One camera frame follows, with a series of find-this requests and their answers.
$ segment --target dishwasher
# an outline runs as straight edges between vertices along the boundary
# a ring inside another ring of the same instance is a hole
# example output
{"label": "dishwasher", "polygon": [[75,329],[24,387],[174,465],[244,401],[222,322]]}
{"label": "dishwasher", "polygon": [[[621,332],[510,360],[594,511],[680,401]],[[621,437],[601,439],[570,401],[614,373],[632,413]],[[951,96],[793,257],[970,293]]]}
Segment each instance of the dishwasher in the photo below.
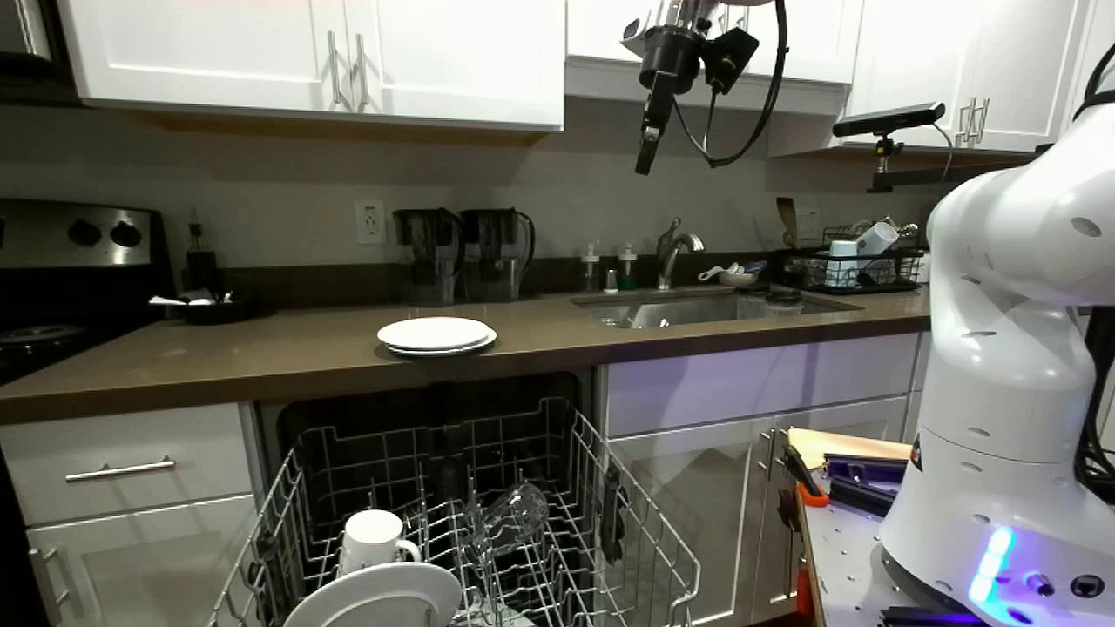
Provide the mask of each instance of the dishwasher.
{"label": "dishwasher", "polygon": [[[460,608],[536,627],[683,627],[702,565],[584,413],[585,378],[436,382],[259,408],[269,493],[210,627],[282,627],[337,569],[344,521],[394,510]],[[536,537],[477,559],[473,507],[545,493]]]}

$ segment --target dish drying rack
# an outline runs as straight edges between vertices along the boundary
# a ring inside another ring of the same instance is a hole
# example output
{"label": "dish drying rack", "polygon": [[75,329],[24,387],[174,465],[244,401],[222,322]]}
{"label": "dish drying rack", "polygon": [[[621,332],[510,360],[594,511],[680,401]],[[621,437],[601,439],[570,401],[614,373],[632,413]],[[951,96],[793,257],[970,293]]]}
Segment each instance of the dish drying rack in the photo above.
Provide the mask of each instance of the dish drying rack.
{"label": "dish drying rack", "polygon": [[[546,494],[546,525],[477,565],[472,497],[515,482]],[[344,521],[391,510],[422,559],[455,570],[460,608],[505,602],[536,627],[683,627],[702,565],[653,494],[570,401],[455,425],[300,432],[213,608],[210,627],[282,627],[327,586]]]}

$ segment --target backsplash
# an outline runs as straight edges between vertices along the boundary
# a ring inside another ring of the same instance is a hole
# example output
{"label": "backsplash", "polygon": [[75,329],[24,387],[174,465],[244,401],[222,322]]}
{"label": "backsplash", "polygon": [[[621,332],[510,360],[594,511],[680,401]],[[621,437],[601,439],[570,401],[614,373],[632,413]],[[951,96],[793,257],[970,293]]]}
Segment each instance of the backsplash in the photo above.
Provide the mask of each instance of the backsplash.
{"label": "backsplash", "polygon": [[[163,128],[120,113],[5,107],[0,195],[155,207],[170,253],[198,216],[227,267],[377,264],[404,251],[357,238],[357,204],[387,210],[515,207],[536,219],[541,257],[574,257],[589,240],[621,251],[683,219],[712,251],[782,245],[773,195],[805,224],[917,219],[917,195],[863,195],[868,170],[766,161],[712,170],[668,128],[653,177],[636,174],[638,105],[570,103],[566,135],[541,138],[327,138]],[[717,115],[728,151],[754,115]]]}

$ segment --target countertop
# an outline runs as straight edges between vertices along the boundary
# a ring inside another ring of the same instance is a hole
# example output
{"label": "countertop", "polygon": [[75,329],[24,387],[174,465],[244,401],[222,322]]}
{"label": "countertop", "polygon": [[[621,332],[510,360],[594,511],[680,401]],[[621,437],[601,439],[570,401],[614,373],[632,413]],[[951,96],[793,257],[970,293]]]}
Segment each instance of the countertop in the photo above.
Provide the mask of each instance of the countertop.
{"label": "countertop", "polygon": [[[304,401],[436,381],[584,371],[823,339],[898,334],[928,329],[928,288],[891,295],[823,295],[850,312],[680,325],[656,332],[603,329],[574,295],[472,306],[287,312],[240,325],[161,322],[0,387],[0,425],[155,413],[222,401]],[[398,360],[377,329],[414,314],[481,318],[498,345],[464,360]]]}

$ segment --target electrical outlet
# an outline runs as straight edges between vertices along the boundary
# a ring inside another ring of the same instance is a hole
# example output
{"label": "electrical outlet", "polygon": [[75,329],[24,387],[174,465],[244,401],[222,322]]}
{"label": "electrical outlet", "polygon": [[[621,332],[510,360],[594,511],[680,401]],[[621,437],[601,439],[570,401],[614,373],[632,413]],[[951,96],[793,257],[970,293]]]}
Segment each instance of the electrical outlet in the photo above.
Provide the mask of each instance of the electrical outlet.
{"label": "electrical outlet", "polygon": [[357,204],[357,240],[374,248],[387,245],[387,207],[380,199]]}

